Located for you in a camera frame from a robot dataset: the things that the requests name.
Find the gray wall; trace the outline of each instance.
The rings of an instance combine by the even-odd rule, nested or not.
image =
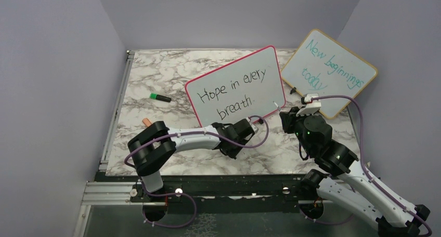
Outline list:
[[[313,28],[337,38],[359,0],[101,0],[129,49],[295,48]]]
[[[441,0],[360,0],[338,38],[378,68],[357,97],[371,169],[431,209],[434,236],[441,234],[440,11]]]
[[[99,0],[0,0],[1,236],[72,236],[124,58]]]

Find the marble table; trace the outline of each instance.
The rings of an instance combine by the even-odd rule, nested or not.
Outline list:
[[[107,176],[136,176],[134,169],[124,165],[129,154],[127,142],[145,129],[142,119],[165,121],[172,128],[199,127],[184,90],[185,83],[208,71],[243,57],[253,50],[241,49],[177,49],[136,51],[128,78],[118,126],[112,144]],[[282,68],[294,50],[278,50]],[[300,105],[298,94],[289,94],[291,87],[283,84],[287,97],[286,110]],[[172,102],[150,99],[150,93],[166,95]],[[256,149],[242,149],[237,159],[219,151],[191,150],[174,154],[162,167],[162,175],[264,175],[304,174],[318,168],[312,160],[302,161],[294,135],[282,131],[277,113],[268,118],[270,133],[267,141]],[[333,139],[346,145],[357,155],[359,147],[351,119],[343,110],[335,119],[327,120],[333,127]],[[264,125],[248,144],[259,143],[265,136]]]

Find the black mount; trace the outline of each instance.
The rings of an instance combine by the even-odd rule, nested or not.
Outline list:
[[[427,220],[430,214],[430,210],[424,205],[415,205],[415,211],[417,215],[424,221]],[[417,219],[413,219],[412,222],[406,222],[406,227],[397,228],[392,227],[389,222],[383,217],[377,218],[378,222],[378,236],[380,237],[416,237],[420,234],[419,227],[422,225]]]
[[[254,130],[250,122],[242,119],[235,124],[213,123],[212,126],[217,130],[218,134],[224,136],[241,145],[245,145],[254,136]],[[220,144],[215,148],[219,149],[222,154],[236,159],[236,156],[242,150],[241,147],[221,140]]]
[[[156,193],[173,193],[181,188],[193,196],[198,213],[299,213],[299,201],[312,201],[316,196],[303,193],[301,180],[304,175],[237,175],[237,176],[163,176],[164,187]],[[144,205],[149,220],[158,220],[167,214],[191,214],[190,200],[181,196],[150,197],[145,194],[141,183],[133,186],[137,190],[133,203],[166,202],[166,205]],[[232,199],[229,196],[250,196],[256,198]]]
[[[299,107],[280,112],[283,131],[295,134],[308,156],[332,176],[349,173],[349,167],[358,160],[345,145],[332,140],[332,127],[318,115],[296,116]]]

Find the metal frame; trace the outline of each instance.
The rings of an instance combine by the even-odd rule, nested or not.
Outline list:
[[[113,107],[113,117],[110,122],[109,130],[107,132],[106,142],[104,143],[104,149],[102,151],[101,163],[107,161],[109,158],[109,148],[112,147],[112,143],[115,137],[115,130],[118,126],[118,119],[120,118],[120,110],[123,105],[125,91],[127,89],[128,77],[130,76],[130,70],[132,69],[133,57],[135,51],[127,51],[127,62],[125,64],[123,80],[121,81],[118,97],[116,98],[115,106]]]
[[[100,174],[104,174],[107,169],[110,149],[114,140],[116,127],[118,125],[120,110],[122,107],[122,103],[124,101],[124,96],[128,85],[128,78],[132,69],[135,52],[136,51],[134,50],[127,51],[127,62],[118,93],[119,95],[116,98],[116,102],[113,108],[114,116],[112,117],[109,125],[106,142],[104,144],[102,157],[97,172],[97,178]],[[351,112],[349,109],[348,109],[348,113],[352,122]],[[90,215],[90,210],[93,205],[142,205],[142,206],[158,206],[158,207],[166,206],[166,203],[164,202],[134,201],[133,198],[130,196],[130,191],[136,185],[136,183],[137,183],[137,177],[111,177],[109,178],[108,181],[104,181],[104,182],[103,181],[87,182],[83,193],[80,212],[73,232],[73,236],[74,237],[84,236],[87,227],[88,218]],[[282,195],[284,194],[284,196],[286,197],[287,194],[285,189],[286,187],[283,186],[280,187],[281,194]],[[304,198],[303,196],[301,198],[296,198],[296,197],[297,196],[295,196],[294,200],[296,200],[298,204],[308,204],[313,202],[313,200],[308,200],[308,198]]]

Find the purple cable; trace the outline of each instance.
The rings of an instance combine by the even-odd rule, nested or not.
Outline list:
[[[303,157],[302,156],[302,144],[299,142],[299,154],[300,154],[300,158],[303,160],[303,161],[306,161],[306,160],[308,160],[309,159],[309,155],[308,155],[308,153],[306,154],[306,157]]]
[[[257,117],[258,119],[261,119],[265,123],[265,126],[266,126],[265,138],[260,143],[258,143],[256,145],[250,145],[250,146],[242,145],[242,144],[236,143],[236,142],[234,142],[234,141],[232,141],[232,140],[230,140],[230,139],[228,139],[228,138],[226,138],[224,136],[221,136],[219,134],[212,133],[212,132],[205,132],[205,131],[201,131],[201,130],[199,130],[199,131],[195,130],[195,131],[190,131],[190,132],[184,132],[184,133],[180,133],[180,135],[181,136],[186,136],[186,135],[196,135],[196,134],[207,134],[207,135],[218,137],[218,138],[220,138],[220,139],[222,139],[224,141],[232,143],[232,144],[234,144],[236,146],[239,146],[241,148],[253,149],[253,148],[257,148],[257,147],[261,146],[266,141],[266,139],[268,138],[268,134],[269,134],[269,126],[268,126],[268,122],[263,117],[255,115],[255,116],[250,116],[249,118],[252,118],[252,117]],[[154,142],[161,141],[161,140],[163,140],[165,138],[177,137],[177,136],[178,136],[178,133],[168,134],[168,135],[165,135],[165,136],[161,136],[161,137],[155,138],[155,139],[153,139],[153,140],[151,140],[151,141],[149,141],[149,142],[139,146],[138,148],[136,148],[136,150],[132,151],[128,156],[125,157],[124,164],[129,166],[129,167],[135,168],[135,165],[133,165],[131,163],[128,163],[128,160],[134,154],[138,153],[138,151],[140,151],[141,149],[143,149],[143,148],[153,144]]]
[[[194,208],[193,215],[188,220],[188,222],[181,224],[181,225],[167,225],[167,224],[162,224],[162,223],[156,223],[155,221],[150,221],[147,219],[147,216],[143,212],[142,215],[144,216],[144,220],[145,220],[144,223],[148,222],[148,223],[152,224],[152,226],[156,225],[156,226],[165,227],[165,228],[183,228],[183,227],[190,225],[194,221],[194,219],[196,219],[196,214],[197,214],[196,202],[194,201],[194,199],[190,195],[185,194],[185,193],[152,194],[147,191],[146,186],[144,185],[143,182],[141,182],[141,185],[142,185],[142,189],[144,190],[144,192],[146,194],[148,194],[149,196],[153,196],[153,197],[163,197],[163,196],[170,196],[170,195],[183,195],[191,200],[191,202],[193,204],[193,208]]]
[[[363,113],[361,112],[360,105],[355,101],[355,99],[345,96],[345,95],[331,95],[331,96],[323,96],[323,97],[317,97],[313,98],[311,100],[319,100],[319,99],[328,99],[328,98],[345,98],[349,99],[354,105],[357,107],[358,114],[360,116],[360,164],[361,168],[365,172],[366,176],[369,178],[369,180],[372,180],[372,176],[369,174],[368,169],[365,166],[365,160],[364,160],[364,138],[363,138]],[[399,200],[395,199],[389,192],[387,192],[384,188],[381,187],[380,184],[378,184],[375,180],[372,180],[372,183],[381,191],[383,194],[385,194],[389,199],[391,199],[395,204],[397,204],[399,207],[401,207],[403,210],[407,210],[406,206],[403,205]],[[411,216],[413,216],[415,219],[417,219],[419,222],[421,222],[426,228],[427,233],[423,235],[419,235],[421,237],[429,237],[432,235],[432,229],[429,227],[429,225],[418,215],[416,215],[414,212],[407,211]]]

